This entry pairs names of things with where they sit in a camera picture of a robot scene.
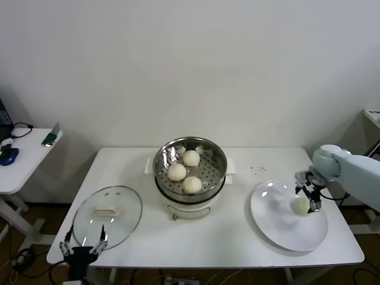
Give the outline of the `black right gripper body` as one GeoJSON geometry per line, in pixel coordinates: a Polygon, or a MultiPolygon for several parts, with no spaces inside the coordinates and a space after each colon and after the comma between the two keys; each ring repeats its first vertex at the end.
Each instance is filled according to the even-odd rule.
{"type": "Polygon", "coordinates": [[[305,171],[302,174],[302,189],[306,196],[320,196],[320,191],[325,188],[325,178],[319,173],[305,171]]]}

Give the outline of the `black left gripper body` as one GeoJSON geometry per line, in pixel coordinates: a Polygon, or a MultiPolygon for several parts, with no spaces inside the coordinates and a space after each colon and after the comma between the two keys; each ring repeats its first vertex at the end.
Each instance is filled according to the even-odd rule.
{"type": "Polygon", "coordinates": [[[88,282],[87,273],[91,263],[97,260],[97,251],[91,246],[80,246],[64,253],[68,265],[67,281],[88,282]]]}

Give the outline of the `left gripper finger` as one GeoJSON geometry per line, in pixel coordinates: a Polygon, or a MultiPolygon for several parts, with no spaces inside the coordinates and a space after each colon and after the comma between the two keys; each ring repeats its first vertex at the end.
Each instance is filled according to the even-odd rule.
{"type": "Polygon", "coordinates": [[[99,242],[96,246],[94,246],[90,250],[90,253],[91,254],[101,254],[105,250],[106,247],[107,247],[107,235],[105,232],[105,227],[102,226],[99,242]]]}
{"type": "Polygon", "coordinates": [[[59,248],[63,256],[72,255],[74,253],[70,244],[72,232],[73,232],[73,226],[71,226],[69,231],[66,233],[64,240],[59,243],[59,248]]]}

